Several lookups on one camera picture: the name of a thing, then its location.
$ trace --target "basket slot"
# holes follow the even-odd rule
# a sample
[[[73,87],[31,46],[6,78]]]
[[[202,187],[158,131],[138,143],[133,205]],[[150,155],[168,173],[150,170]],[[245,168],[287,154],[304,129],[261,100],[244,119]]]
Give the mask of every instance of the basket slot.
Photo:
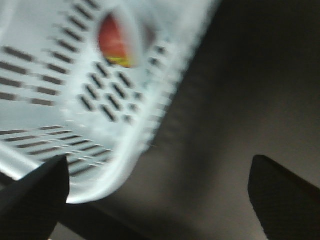
[[[15,81],[15,80],[3,78],[3,77],[0,77],[0,84],[15,87],[15,88],[21,88],[22,86],[22,83],[19,81]]]
[[[82,145],[82,144],[86,144],[86,143],[89,143],[91,141],[89,140],[81,140],[81,141],[76,141],[76,142],[73,142],[73,143],[69,143],[70,146],[78,146],[78,145]]]
[[[135,104],[130,104],[129,109],[135,113],[139,110],[138,106]]]
[[[77,164],[79,164],[79,163],[83,163],[84,161],[85,161],[85,160],[83,160],[83,159],[76,158],[75,161],[69,162],[68,165],[69,165],[69,167],[70,167],[70,166],[77,165]]]
[[[62,135],[62,134],[69,134],[72,133],[72,131],[56,131],[56,132],[49,132],[48,135],[55,136],[55,135]]]
[[[123,120],[128,124],[132,124],[133,123],[133,118],[132,118],[132,116],[129,116],[129,115],[124,115],[123,116]]]
[[[65,155],[65,156],[67,156],[67,157],[70,157],[70,156],[72,156],[72,153],[66,152],[66,153],[63,153],[63,154],[61,154],[61,155]],[[49,161],[49,160],[51,160],[51,159],[52,159],[52,157],[48,157],[48,158],[40,159],[39,161],[40,161],[40,162],[46,162],[46,161]]]
[[[108,77],[107,71],[101,66],[100,63],[97,62],[97,63],[95,64],[95,66],[96,66],[96,68],[99,70],[100,74],[101,74],[103,77],[105,77],[105,78]]]
[[[32,98],[31,103],[37,104],[37,105],[43,105],[43,106],[53,106],[54,105],[53,101],[48,101],[48,100],[39,99],[39,98]]]
[[[62,32],[77,42],[83,42],[83,38],[69,28],[63,28]]]
[[[59,140],[68,141],[68,140],[74,140],[77,138],[81,138],[81,136],[80,135],[66,136],[66,137],[59,138]]]
[[[76,27],[78,27],[80,30],[82,31],[88,31],[88,27],[81,22],[79,19],[77,19],[74,16],[69,16],[68,17],[69,22],[71,22],[73,25],[75,25]]]
[[[0,92],[0,99],[3,99],[3,100],[15,101],[17,97],[18,96],[15,94]]]
[[[88,165],[87,167],[75,171],[70,171],[70,177],[77,177],[81,174],[84,174],[92,169],[96,168],[96,166]]]
[[[63,126],[44,126],[44,127],[38,127],[39,130],[51,130],[51,129],[62,129]]]
[[[101,145],[92,145],[92,146],[88,146],[88,147],[85,147],[85,148],[82,148],[80,149],[80,151],[83,151],[83,152],[90,152],[96,148],[101,148],[102,146]]]
[[[7,71],[17,73],[17,74],[21,74],[21,75],[26,75],[28,73],[28,70],[26,68],[12,65],[10,63],[3,62],[3,61],[0,61],[0,68],[7,70]]]
[[[91,85],[86,85],[85,89],[89,92],[90,96],[95,99],[98,100],[100,99],[100,96],[98,95],[98,93],[93,89],[93,87]]]
[[[113,89],[115,90],[115,92],[122,98],[122,99],[126,99],[127,95],[125,94],[125,92],[116,84],[113,83],[112,84]]]
[[[99,10],[99,6],[93,0],[84,0],[84,2],[93,10]]]
[[[89,100],[85,96],[80,96],[80,100],[88,111],[93,111],[95,109],[94,106],[89,102]]]
[[[5,139],[5,141],[11,143],[11,142],[18,142],[18,141],[35,139],[35,138],[37,138],[37,136],[19,136],[19,137],[7,138]]]
[[[28,149],[28,148],[32,148],[32,147],[37,147],[37,146],[45,145],[45,144],[48,144],[48,142],[47,142],[47,141],[38,141],[38,142],[33,142],[33,143],[18,145],[18,146],[16,146],[16,147],[17,147],[18,149]]]
[[[142,101],[142,100],[143,100],[143,94],[140,93],[140,92],[135,92],[135,93],[133,94],[133,98],[134,98],[135,100]]]
[[[60,66],[57,66],[57,65],[54,65],[52,63],[48,64],[47,65],[47,68],[52,70],[52,71],[55,71],[57,73],[60,73],[60,74],[67,74],[68,73],[68,70],[60,67]]]
[[[60,93],[59,91],[45,88],[45,87],[37,87],[36,91],[41,94],[47,94],[47,95],[52,95],[52,96],[57,96]]]
[[[104,149],[104,150],[99,151],[99,152],[97,152],[97,153],[95,153],[95,154],[92,154],[91,156],[92,156],[92,157],[99,157],[99,156],[101,156],[101,155],[105,155],[105,154],[108,154],[108,153],[110,153],[110,152],[111,152],[110,150]]]
[[[149,63],[152,65],[152,66],[155,66],[157,68],[162,68],[163,67],[163,64],[156,58],[154,57],[151,57],[149,59]]]
[[[34,58],[29,55],[29,54],[26,54],[24,52],[21,52],[17,49],[14,49],[12,47],[9,47],[9,46],[6,46],[3,48],[3,51],[6,53],[6,54],[9,54],[11,56],[14,56],[16,58],[19,58],[19,59],[22,59],[22,60],[25,60],[27,62],[32,62],[34,60]]]
[[[116,117],[111,113],[111,111],[108,109],[106,105],[102,105],[100,108],[102,112],[105,113],[105,115],[108,117],[109,120],[111,120],[112,122],[117,121]]]
[[[102,82],[99,80],[99,78],[95,74],[93,74],[93,73],[90,74],[90,77],[99,89],[104,88],[104,85],[102,84]]]
[[[48,76],[48,75],[42,75],[41,79],[47,83],[51,83],[51,84],[56,84],[56,85],[63,85],[64,81],[52,76]]]
[[[82,7],[81,5],[76,4],[73,6],[73,8],[86,20],[92,21],[94,19],[93,16],[87,10],[85,10],[85,8]]]
[[[126,85],[128,88],[133,88],[132,82],[125,76],[123,72],[118,72],[119,79]]]
[[[10,135],[10,134],[21,134],[26,133],[25,130],[9,130],[9,131],[0,131],[0,135]]]
[[[163,47],[163,46],[156,46],[156,47],[154,48],[154,50],[155,50],[158,54],[161,54],[161,55],[165,55],[166,52],[167,52],[166,48]]]
[[[56,150],[60,150],[60,149],[61,148],[59,148],[59,147],[51,147],[51,148],[46,148],[46,149],[42,149],[42,150],[39,150],[39,151],[29,152],[29,155],[32,155],[32,156],[41,155],[41,154],[50,153],[50,152],[53,152],[53,151],[56,151]]]
[[[57,43],[60,47],[68,50],[69,52],[77,53],[77,52],[79,51],[76,47],[72,46],[71,44],[67,43],[67,42],[64,41],[64,40],[58,40],[56,43]]]
[[[121,110],[122,109],[122,106],[120,105],[120,103],[117,102],[117,100],[112,96],[112,95],[108,95],[107,96],[108,100],[110,101],[110,103],[112,103],[113,107],[116,109],[116,110]]]
[[[53,52],[52,56],[54,58],[56,58],[56,59],[59,59],[59,60],[65,62],[65,63],[68,63],[68,64],[72,64],[74,62],[73,59],[71,59],[71,58],[69,58],[69,57],[67,57],[67,56],[65,56],[65,55],[63,55],[62,53],[59,53],[59,52]]]

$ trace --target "tomato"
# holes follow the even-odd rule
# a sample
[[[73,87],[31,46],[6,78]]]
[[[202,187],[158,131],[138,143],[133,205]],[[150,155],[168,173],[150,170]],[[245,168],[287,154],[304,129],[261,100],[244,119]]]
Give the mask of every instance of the tomato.
[[[133,58],[128,52],[128,44],[121,33],[120,27],[116,18],[109,14],[100,28],[99,48],[103,56],[112,64],[132,68]]]

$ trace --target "red object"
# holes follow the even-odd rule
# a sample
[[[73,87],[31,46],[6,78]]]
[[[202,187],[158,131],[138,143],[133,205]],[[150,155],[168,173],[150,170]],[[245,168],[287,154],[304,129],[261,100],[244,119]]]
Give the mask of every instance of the red object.
[[[109,14],[103,21],[98,41],[103,56],[113,64],[132,68],[133,58],[128,53],[128,44],[120,31],[115,17]]]

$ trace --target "black object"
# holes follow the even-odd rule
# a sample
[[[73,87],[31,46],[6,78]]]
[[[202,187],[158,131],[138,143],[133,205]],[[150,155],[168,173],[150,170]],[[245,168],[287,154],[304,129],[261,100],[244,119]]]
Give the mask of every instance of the black object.
[[[66,156],[56,156],[0,192],[1,240],[48,240],[66,205]]]
[[[253,158],[248,193],[270,240],[320,240],[320,190],[266,156]]]
[[[147,239],[89,203],[67,204],[59,221],[86,240]]]

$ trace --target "white plastic basket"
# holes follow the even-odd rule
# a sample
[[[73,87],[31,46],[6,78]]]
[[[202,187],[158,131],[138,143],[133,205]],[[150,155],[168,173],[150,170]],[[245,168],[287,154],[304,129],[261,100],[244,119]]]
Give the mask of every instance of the white plastic basket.
[[[0,0],[0,171],[20,179],[67,154],[69,203],[119,188],[149,147],[216,0]],[[110,65],[97,34],[112,11],[139,64]],[[144,49],[143,22],[157,34]]]

